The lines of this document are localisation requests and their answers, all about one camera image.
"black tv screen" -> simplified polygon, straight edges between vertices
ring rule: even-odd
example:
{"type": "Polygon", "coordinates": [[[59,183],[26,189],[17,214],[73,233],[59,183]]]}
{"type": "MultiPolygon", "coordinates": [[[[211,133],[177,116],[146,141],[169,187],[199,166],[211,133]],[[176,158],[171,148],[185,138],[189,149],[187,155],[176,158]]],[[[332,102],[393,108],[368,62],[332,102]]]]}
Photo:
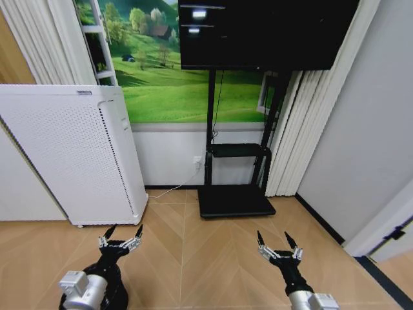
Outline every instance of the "black tv screen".
{"type": "Polygon", "coordinates": [[[179,0],[182,69],[328,70],[358,0],[179,0]]]}

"tv stand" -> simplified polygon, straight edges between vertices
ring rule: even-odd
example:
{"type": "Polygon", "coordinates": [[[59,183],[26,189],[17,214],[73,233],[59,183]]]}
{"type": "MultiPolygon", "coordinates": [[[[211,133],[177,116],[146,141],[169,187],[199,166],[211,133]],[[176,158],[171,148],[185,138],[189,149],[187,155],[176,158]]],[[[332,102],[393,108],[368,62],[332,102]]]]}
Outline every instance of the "tv stand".
{"type": "Polygon", "coordinates": [[[271,150],[267,147],[278,105],[287,91],[291,72],[279,72],[279,84],[272,98],[261,144],[212,144],[216,69],[209,70],[208,115],[206,121],[206,154],[204,186],[198,189],[199,211],[203,218],[273,215],[276,210],[265,197],[270,173],[271,150]],[[212,160],[222,157],[256,157],[250,184],[212,185],[212,160]],[[265,158],[263,180],[259,187],[259,173],[265,158]]]}

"black baseboard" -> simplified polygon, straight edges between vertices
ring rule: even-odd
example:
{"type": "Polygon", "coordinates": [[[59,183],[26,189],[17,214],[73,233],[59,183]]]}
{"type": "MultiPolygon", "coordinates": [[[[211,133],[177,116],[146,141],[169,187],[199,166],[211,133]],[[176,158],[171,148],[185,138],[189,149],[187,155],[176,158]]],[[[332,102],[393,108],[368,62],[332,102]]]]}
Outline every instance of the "black baseboard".
{"type": "Polygon", "coordinates": [[[330,224],[327,223],[327,221],[324,220],[324,218],[320,214],[318,214],[317,211],[314,210],[308,204],[308,202],[304,200],[303,197],[301,197],[298,193],[296,193],[295,196],[297,200],[300,202],[300,204],[302,204],[303,207],[317,220],[317,222],[319,222],[320,225],[323,226],[323,228],[331,235],[331,237],[333,237],[338,244],[343,244],[345,239],[342,236],[340,236],[340,234],[333,227],[331,227],[330,224]]]}
{"type": "Polygon", "coordinates": [[[380,284],[382,288],[402,307],[413,309],[413,301],[366,256],[356,257],[356,260],[380,284]]]}
{"type": "MultiPolygon", "coordinates": [[[[145,185],[145,189],[173,189],[179,185],[145,185]]],[[[198,189],[201,185],[182,185],[178,189],[198,189]]]]}

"green meadow wallpaper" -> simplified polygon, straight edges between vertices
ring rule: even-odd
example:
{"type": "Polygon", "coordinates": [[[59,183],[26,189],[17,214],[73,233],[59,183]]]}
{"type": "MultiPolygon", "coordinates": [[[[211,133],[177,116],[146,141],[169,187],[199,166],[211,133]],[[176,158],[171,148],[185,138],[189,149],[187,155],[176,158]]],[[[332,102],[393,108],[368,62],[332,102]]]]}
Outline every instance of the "green meadow wallpaper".
{"type": "MultiPolygon", "coordinates": [[[[99,6],[130,121],[206,121],[208,72],[181,70],[176,0],[99,0],[99,6]]],[[[77,9],[84,25],[94,23],[88,0],[77,0],[77,9]]],[[[225,71],[217,121],[263,121],[256,112],[262,78],[259,72],[225,71]]],[[[216,100],[220,81],[218,71],[216,100]]]]}

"white wall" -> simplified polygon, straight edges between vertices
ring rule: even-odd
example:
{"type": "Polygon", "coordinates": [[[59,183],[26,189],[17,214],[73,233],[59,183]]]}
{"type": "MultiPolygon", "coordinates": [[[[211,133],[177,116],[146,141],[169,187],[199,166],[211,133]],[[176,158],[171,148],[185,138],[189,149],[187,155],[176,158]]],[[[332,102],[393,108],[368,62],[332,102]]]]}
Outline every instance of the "white wall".
{"type": "MultiPolygon", "coordinates": [[[[221,131],[216,143],[259,143],[261,131],[221,131]]],[[[195,173],[194,156],[202,156],[201,170],[188,185],[203,184],[205,131],[134,132],[139,163],[145,185],[179,185],[195,173]]],[[[214,158],[213,184],[249,183],[253,158],[214,158]]]]}
{"type": "Polygon", "coordinates": [[[413,177],[412,16],[381,2],[298,189],[346,240],[413,177]]]}

